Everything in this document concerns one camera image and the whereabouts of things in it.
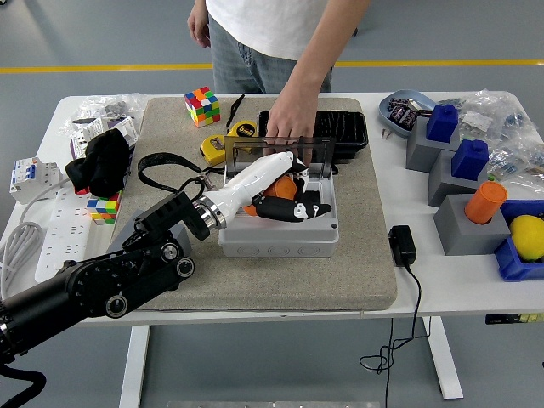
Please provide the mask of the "person's left hand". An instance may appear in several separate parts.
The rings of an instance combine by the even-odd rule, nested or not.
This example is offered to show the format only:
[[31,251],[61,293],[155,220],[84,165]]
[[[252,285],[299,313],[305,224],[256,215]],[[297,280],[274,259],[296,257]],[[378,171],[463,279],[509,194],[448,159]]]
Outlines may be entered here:
[[313,138],[319,95],[284,88],[269,111],[265,136],[284,142]]

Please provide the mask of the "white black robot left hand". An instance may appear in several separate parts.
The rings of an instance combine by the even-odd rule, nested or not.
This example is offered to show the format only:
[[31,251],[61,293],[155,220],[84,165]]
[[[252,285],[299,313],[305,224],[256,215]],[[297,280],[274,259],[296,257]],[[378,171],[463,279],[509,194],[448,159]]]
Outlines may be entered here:
[[[282,179],[289,179],[294,184],[291,200],[264,194]],[[274,153],[258,158],[223,188],[203,193],[194,207],[205,224],[217,230],[227,228],[238,210],[247,206],[253,206],[260,218],[299,223],[332,211],[331,205],[309,197],[308,183],[309,168],[292,152]]]

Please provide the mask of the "person's right hand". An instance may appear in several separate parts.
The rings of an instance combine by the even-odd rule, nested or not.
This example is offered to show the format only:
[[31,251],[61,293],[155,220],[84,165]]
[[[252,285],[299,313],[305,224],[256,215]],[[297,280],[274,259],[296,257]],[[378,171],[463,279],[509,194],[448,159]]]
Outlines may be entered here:
[[196,2],[190,11],[187,25],[191,38],[202,48],[210,48],[209,17],[205,3]]

